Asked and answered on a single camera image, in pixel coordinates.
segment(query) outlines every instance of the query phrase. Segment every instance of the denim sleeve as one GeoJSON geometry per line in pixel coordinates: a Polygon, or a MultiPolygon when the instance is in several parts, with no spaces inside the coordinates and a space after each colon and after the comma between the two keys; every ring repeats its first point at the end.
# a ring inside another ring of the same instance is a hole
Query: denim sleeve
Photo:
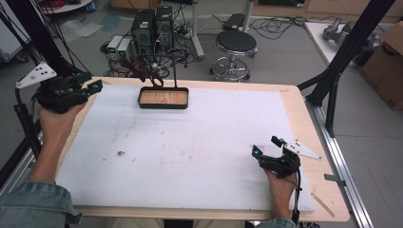
{"type": "Polygon", "coordinates": [[[0,196],[0,227],[65,227],[81,217],[68,190],[54,183],[24,181],[0,196]]]}
{"type": "Polygon", "coordinates": [[[273,218],[264,221],[255,228],[296,228],[296,224],[289,218],[273,218]]]}

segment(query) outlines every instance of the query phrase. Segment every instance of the wooden tray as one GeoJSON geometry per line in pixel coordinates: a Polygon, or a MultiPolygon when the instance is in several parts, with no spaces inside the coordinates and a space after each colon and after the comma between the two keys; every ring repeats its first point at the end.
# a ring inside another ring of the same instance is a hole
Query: wooden tray
{"type": "Polygon", "coordinates": [[[140,108],[187,109],[189,89],[186,87],[142,87],[140,108]]]}

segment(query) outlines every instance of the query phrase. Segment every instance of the stool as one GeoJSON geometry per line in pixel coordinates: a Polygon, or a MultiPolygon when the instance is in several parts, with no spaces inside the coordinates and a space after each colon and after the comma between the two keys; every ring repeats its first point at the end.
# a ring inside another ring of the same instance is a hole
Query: stool
{"type": "Polygon", "coordinates": [[[256,40],[246,32],[238,30],[226,30],[217,36],[218,49],[229,54],[229,57],[219,58],[210,68],[210,74],[230,81],[248,80],[250,72],[248,66],[236,56],[254,54],[256,40]]]}

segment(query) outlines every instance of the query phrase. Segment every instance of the white metal bracket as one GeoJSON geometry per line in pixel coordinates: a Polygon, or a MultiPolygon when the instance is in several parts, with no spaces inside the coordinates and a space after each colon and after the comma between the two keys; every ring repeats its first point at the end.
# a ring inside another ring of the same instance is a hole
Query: white metal bracket
{"type": "Polygon", "coordinates": [[[45,81],[46,79],[57,76],[57,73],[50,68],[47,63],[41,62],[36,68],[34,68],[25,78],[20,82],[17,82],[15,86],[17,88],[23,88],[45,81]]]}
{"type": "Polygon", "coordinates": [[[295,154],[305,156],[311,159],[316,159],[320,161],[322,160],[321,156],[319,156],[317,153],[315,153],[313,150],[311,150],[308,146],[306,146],[299,140],[288,142],[284,145],[284,147],[295,154]]]}

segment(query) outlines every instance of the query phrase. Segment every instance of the electronic equipment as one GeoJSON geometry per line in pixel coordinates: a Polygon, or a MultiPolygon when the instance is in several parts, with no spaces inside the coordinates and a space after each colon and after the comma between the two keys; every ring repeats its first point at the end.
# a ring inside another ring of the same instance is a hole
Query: electronic equipment
{"type": "Polygon", "coordinates": [[[121,35],[115,35],[113,39],[110,41],[110,43],[107,45],[107,57],[110,60],[118,60],[119,59],[119,54],[118,54],[118,47],[119,44],[122,41],[123,36],[121,35]]]}
{"type": "Polygon", "coordinates": [[[236,30],[242,26],[244,18],[245,18],[245,15],[242,13],[232,14],[232,16],[230,18],[228,18],[228,20],[226,20],[226,22],[222,25],[222,29],[236,30]]]}
{"type": "Polygon", "coordinates": [[[122,39],[122,42],[118,47],[119,57],[124,56],[126,58],[134,55],[134,48],[130,38],[122,39]]]}
{"type": "Polygon", "coordinates": [[[131,33],[138,54],[154,53],[154,45],[157,39],[155,11],[153,9],[139,9],[131,26],[131,33]]]}
{"type": "Polygon", "coordinates": [[[159,6],[157,8],[156,22],[160,47],[164,47],[165,51],[173,48],[172,7],[159,6]]]}

